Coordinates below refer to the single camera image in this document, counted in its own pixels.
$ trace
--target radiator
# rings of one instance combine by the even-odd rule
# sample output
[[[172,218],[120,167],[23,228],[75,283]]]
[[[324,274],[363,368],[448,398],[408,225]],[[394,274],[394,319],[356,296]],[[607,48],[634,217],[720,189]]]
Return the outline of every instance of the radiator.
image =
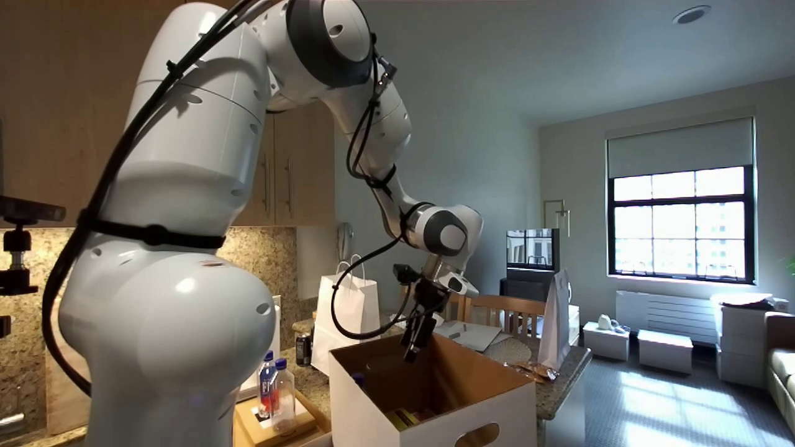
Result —
[[[616,290],[616,321],[629,331],[658,331],[688,335],[694,343],[717,343],[717,305],[710,298]]]

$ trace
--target cabinet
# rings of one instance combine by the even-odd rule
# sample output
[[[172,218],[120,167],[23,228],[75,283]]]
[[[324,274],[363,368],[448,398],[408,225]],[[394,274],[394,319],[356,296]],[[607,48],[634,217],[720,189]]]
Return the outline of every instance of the cabinet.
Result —
[[[270,115],[253,193],[239,224],[334,224],[334,119],[324,105]]]
[[[182,0],[2,2],[0,193],[59,204],[75,224],[126,121],[139,68]],[[334,126],[320,106],[268,117],[239,224],[334,222]]]

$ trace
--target ceiling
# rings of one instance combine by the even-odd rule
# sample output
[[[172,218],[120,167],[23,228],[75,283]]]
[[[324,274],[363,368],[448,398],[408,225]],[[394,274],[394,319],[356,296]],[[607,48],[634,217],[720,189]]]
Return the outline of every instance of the ceiling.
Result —
[[[394,63],[535,124],[795,75],[793,0],[360,0]],[[694,26],[674,18],[694,6]]]

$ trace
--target robotic arm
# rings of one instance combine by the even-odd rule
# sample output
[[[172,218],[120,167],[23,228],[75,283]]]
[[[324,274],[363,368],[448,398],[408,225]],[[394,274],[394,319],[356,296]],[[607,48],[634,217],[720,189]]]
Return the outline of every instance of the robotic arm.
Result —
[[[409,119],[392,81],[398,70],[378,55],[352,0],[279,2],[250,26],[263,34],[270,63],[268,109],[320,99],[349,134],[349,171],[370,187],[386,230],[431,253],[423,274],[394,265],[398,280],[414,298],[406,331],[412,355],[427,343],[433,314],[448,305],[448,296],[474,290],[462,274],[483,222],[468,206],[435,206],[406,193],[394,162],[409,141]]]
[[[406,193],[394,158],[409,119],[352,0],[182,6],[139,75],[126,129],[59,253],[42,298],[55,360],[91,392],[86,445],[229,445],[239,383],[273,335],[268,289],[216,258],[245,206],[268,112],[324,101],[351,140],[349,170],[368,182],[386,230],[431,253],[412,290],[408,355],[462,279],[480,217]],[[49,314],[91,372],[57,350]]]

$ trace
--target light fixture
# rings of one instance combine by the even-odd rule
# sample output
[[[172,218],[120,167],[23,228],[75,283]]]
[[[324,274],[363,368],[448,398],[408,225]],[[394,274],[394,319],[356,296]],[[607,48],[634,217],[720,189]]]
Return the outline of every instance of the light fixture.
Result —
[[[674,26],[699,22],[699,19],[706,18],[706,12],[710,12],[710,6],[694,6],[694,7],[684,11],[684,12],[679,12],[679,14],[674,18]]]

